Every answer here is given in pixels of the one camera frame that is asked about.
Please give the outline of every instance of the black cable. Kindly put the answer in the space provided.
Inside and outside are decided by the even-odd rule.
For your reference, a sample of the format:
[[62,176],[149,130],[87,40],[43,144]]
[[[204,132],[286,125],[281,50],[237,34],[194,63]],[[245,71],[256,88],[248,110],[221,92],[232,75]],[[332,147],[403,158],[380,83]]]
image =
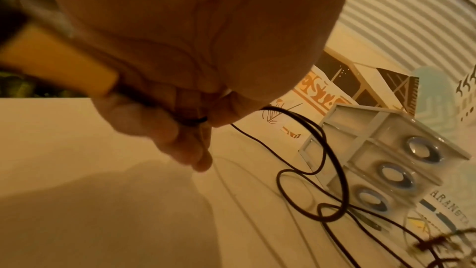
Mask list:
[[[324,227],[324,230],[327,232],[327,234],[329,234],[329,237],[334,241],[334,243],[336,244],[336,246],[341,250],[341,252],[344,254],[344,256],[349,260],[349,262],[351,262],[351,264],[355,267],[355,268],[360,268],[360,265],[356,262],[356,260],[352,257],[352,255],[349,253],[349,251],[344,247],[344,245],[339,241],[339,239],[336,237],[336,235],[332,232],[331,228],[329,227],[328,223],[330,222],[334,222],[338,219],[340,219],[342,216],[344,216],[345,214],[349,215],[351,217],[351,219],[357,224],[357,226],[367,235],[369,236],[372,240],[374,240],[377,244],[379,244],[385,251],[387,251],[391,256],[393,256],[395,259],[397,259],[403,266],[407,267],[407,268],[412,268],[407,262],[405,262],[402,258],[400,258],[395,252],[393,252],[388,246],[386,246],[385,244],[383,244],[379,239],[377,239],[374,235],[372,235],[362,224],[361,222],[359,221],[359,219],[351,212],[349,211],[349,208],[353,208],[355,210],[358,210],[358,211],[361,211],[361,212],[365,212],[367,214],[370,214],[374,217],[377,217],[379,219],[382,219],[400,229],[402,229],[403,231],[405,231],[406,233],[408,233],[409,235],[411,235],[412,237],[414,237],[420,244],[424,244],[425,241],[423,239],[421,239],[418,235],[416,235],[415,233],[413,233],[412,231],[410,231],[409,229],[395,223],[394,221],[382,216],[382,215],[379,215],[379,214],[376,214],[372,211],[369,211],[365,208],[361,208],[361,207],[358,207],[358,206],[355,206],[355,205],[352,205],[350,204],[350,192],[349,192],[349,184],[347,182],[347,178],[346,178],[346,175],[345,175],[345,172],[344,172],[344,169],[342,168],[341,164],[339,163],[339,160],[337,159],[334,151],[332,150],[332,148],[329,146],[329,144],[327,143],[327,139],[326,139],[326,135],[324,133],[324,130],[315,122],[311,121],[310,119],[300,115],[300,114],[297,114],[297,113],[294,113],[294,112],[291,112],[291,111],[288,111],[288,110],[285,110],[285,109],[282,109],[282,108],[279,108],[279,107],[273,107],[273,106],[266,106],[264,108],[262,108],[261,110],[266,110],[266,111],[276,111],[276,112],[280,112],[281,114],[284,114],[284,115],[287,115],[289,116],[290,118],[294,119],[295,121],[297,121],[298,123],[300,123],[303,127],[305,127],[311,134],[312,136],[321,144],[322,148],[323,148],[323,155],[322,155],[322,161],[321,161],[321,164],[319,165],[319,167],[314,171],[314,172],[305,172],[305,171],[301,171],[300,169],[294,167],[293,165],[291,165],[289,162],[287,162],[286,160],[284,160],[281,156],[279,156],[275,151],[273,151],[270,147],[268,147],[265,143],[263,143],[262,141],[260,141],[259,139],[256,139],[254,138],[253,136],[249,135],[248,133],[242,131],[240,128],[238,128],[237,126],[235,125],[231,125],[233,128],[235,128],[237,131],[239,131],[240,133],[242,133],[243,135],[247,136],[248,138],[258,142],[259,144],[261,144],[263,147],[265,147],[268,151],[270,151],[274,156],[276,156],[279,160],[281,160],[283,163],[285,163],[288,167],[290,167],[290,169],[284,169],[284,170],[281,170],[277,175],[276,175],[276,184],[278,186],[278,189],[279,191],[281,192],[281,194],[283,195],[284,199],[294,208],[296,209],[299,213],[303,214],[304,216],[310,218],[310,219],[313,219],[315,221],[318,221],[318,222],[321,222],[322,223],[322,226]],[[325,191],[323,188],[321,188],[320,186],[318,186],[315,182],[313,182],[311,179],[309,179],[306,175],[316,175],[318,174],[322,168],[324,167],[324,164],[325,164],[325,160],[326,158],[329,157],[329,159],[331,160],[332,164],[334,165],[335,169],[336,169],[336,173],[337,173],[337,176],[339,178],[339,181],[341,183],[341,186],[342,186],[342,199],[339,199],[338,197],[332,195],[331,193]],[[293,200],[286,194],[286,191],[283,189],[282,185],[281,185],[281,176],[284,174],[284,173],[295,173],[301,177],[303,177],[304,179],[306,179],[309,183],[311,183],[315,188],[317,188],[320,192],[322,192],[323,194],[325,194],[326,196],[334,199],[335,201],[338,201],[341,203],[340,206],[337,206],[337,205],[333,205],[333,204],[329,204],[329,203],[320,203],[318,204],[317,206],[317,214],[312,214],[306,210],[304,210],[303,208],[299,207],[296,203],[293,202]],[[329,216],[324,216],[322,214],[322,210],[323,208],[331,208],[331,209],[336,209],[335,213],[333,213],[332,215],[329,215]],[[439,267],[439,268],[444,268],[444,265],[443,263],[448,263],[448,262],[457,262],[459,261],[458,259],[441,259],[437,254],[436,252],[430,247],[428,248],[428,250],[431,252],[431,254],[433,255],[433,257],[435,258],[434,261],[432,261],[428,266],[427,268],[435,268],[435,267]]]

